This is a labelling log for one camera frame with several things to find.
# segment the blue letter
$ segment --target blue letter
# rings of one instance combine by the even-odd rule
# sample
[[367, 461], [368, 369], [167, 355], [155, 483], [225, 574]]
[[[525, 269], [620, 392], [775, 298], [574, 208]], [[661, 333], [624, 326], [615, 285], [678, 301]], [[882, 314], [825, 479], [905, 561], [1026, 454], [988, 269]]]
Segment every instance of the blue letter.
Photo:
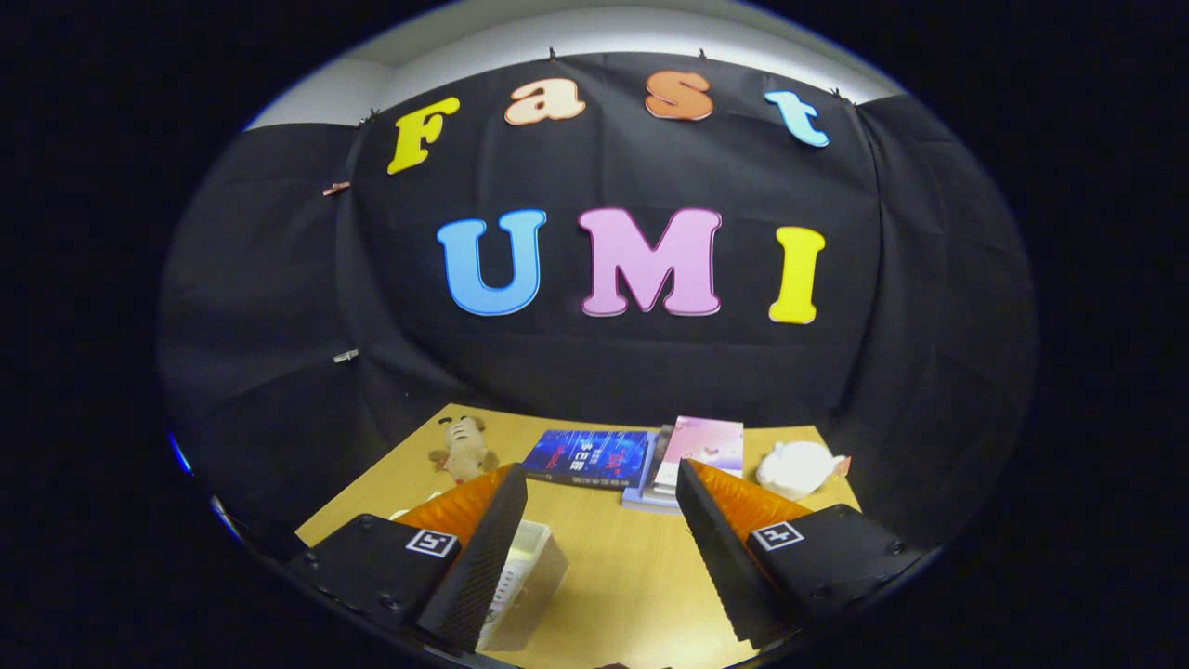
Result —
[[780, 107], [780, 115], [785, 116], [785, 127], [793, 133], [793, 137], [810, 146], [825, 146], [830, 143], [830, 138], [824, 132], [813, 130], [813, 126], [810, 125], [810, 116], [817, 118], [817, 109], [801, 102], [794, 93], [773, 90], [765, 93], [763, 99], [775, 102]]
[[446, 282], [454, 302], [476, 315], [508, 315], [528, 305], [541, 286], [536, 228], [545, 225], [541, 209], [518, 209], [499, 216], [499, 227], [512, 240], [512, 282], [489, 288], [479, 273], [479, 236], [487, 225], [477, 217], [446, 223], [438, 240], [446, 247]]

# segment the orange letter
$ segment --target orange letter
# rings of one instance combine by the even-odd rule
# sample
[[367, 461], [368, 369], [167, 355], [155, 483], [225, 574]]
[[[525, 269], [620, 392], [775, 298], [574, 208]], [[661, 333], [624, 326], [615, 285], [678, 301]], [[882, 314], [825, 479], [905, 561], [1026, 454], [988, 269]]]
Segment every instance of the orange letter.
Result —
[[583, 113], [586, 102], [578, 99], [578, 84], [568, 78], [542, 78], [512, 91], [512, 102], [504, 120], [512, 125], [533, 125], [545, 119], [570, 119]]
[[704, 91], [710, 82], [700, 74], [659, 71], [648, 77], [644, 107], [659, 119], [702, 120], [715, 111], [715, 102]]

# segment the white plush toy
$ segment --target white plush toy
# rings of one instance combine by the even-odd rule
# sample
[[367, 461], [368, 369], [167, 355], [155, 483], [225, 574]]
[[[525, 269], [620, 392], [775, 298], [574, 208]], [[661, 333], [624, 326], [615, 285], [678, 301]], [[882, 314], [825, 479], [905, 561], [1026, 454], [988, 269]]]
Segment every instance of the white plush toy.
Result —
[[435, 469], [448, 472], [455, 485], [461, 486], [499, 465], [496, 454], [487, 450], [487, 444], [479, 434], [483, 428], [483, 421], [464, 416], [446, 429], [447, 450], [429, 454]]
[[755, 478], [760, 486], [797, 501], [822, 487], [831, 474], [844, 473], [849, 460], [832, 456], [816, 442], [778, 442], [760, 462]]

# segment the screw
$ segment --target screw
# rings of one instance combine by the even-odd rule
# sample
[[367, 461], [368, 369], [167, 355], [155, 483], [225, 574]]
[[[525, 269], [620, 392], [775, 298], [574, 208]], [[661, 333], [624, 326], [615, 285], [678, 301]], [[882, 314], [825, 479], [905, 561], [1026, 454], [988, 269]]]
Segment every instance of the screw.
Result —
[[395, 599], [392, 599], [392, 595], [390, 595], [388, 593], [380, 593], [379, 594], [379, 602], [380, 602], [380, 605], [384, 606], [384, 608], [388, 608], [389, 611], [396, 611], [396, 610], [401, 608], [401, 602], [398, 602]]

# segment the foam letter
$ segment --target foam letter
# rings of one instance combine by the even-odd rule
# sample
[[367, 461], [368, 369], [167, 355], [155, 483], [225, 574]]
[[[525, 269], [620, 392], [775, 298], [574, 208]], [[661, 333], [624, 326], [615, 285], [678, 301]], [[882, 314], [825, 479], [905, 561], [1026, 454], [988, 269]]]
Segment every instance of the foam letter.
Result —
[[508, 315], [527, 307], [541, 286], [536, 231], [542, 225], [541, 209], [499, 216], [499, 227], [512, 240], [512, 280], [503, 288], [489, 288], [479, 273], [479, 236], [487, 225], [477, 217], [443, 225], [438, 240], [446, 248], [446, 282], [454, 302], [476, 315]]
[[700, 74], [659, 71], [646, 83], [652, 93], [644, 107], [659, 119], [702, 120], [715, 111], [715, 102], [704, 91], [710, 82]]
[[647, 313], [672, 273], [673, 290], [665, 298], [666, 310], [674, 315], [717, 313], [722, 302], [715, 295], [713, 242], [722, 223], [717, 212], [680, 209], [669, 219], [656, 248], [649, 248], [628, 212], [604, 208], [584, 213], [578, 225], [591, 234], [594, 276], [583, 311], [608, 316], [628, 310], [617, 282], [618, 273], [623, 273], [640, 309]]
[[788, 90], [773, 90], [765, 93], [763, 99], [775, 102], [780, 108], [780, 115], [785, 119], [785, 127], [793, 137], [809, 144], [810, 146], [825, 146], [830, 138], [824, 132], [813, 130], [810, 125], [810, 116], [817, 118], [817, 109], [801, 102], [794, 93]]
[[512, 91], [512, 102], [504, 120], [512, 125], [533, 125], [545, 119], [568, 119], [583, 113], [586, 102], [578, 99], [578, 84], [568, 78], [542, 78]]
[[780, 278], [780, 295], [768, 308], [768, 317], [775, 322], [812, 322], [817, 317], [813, 271], [817, 253], [825, 247], [825, 238], [805, 227], [781, 227], [776, 229], [776, 241], [785, 247], [785, 271]]
[[426, 144], [438, 141], [442, 133], [441, 114], [453, 114], [458, 108], [458, 97], [447, 97], [397, 119], [396, 156], [388, 163], [388, 172], [396, 173], [426, 162], [429, 151], [421, 147], [421, 140]]

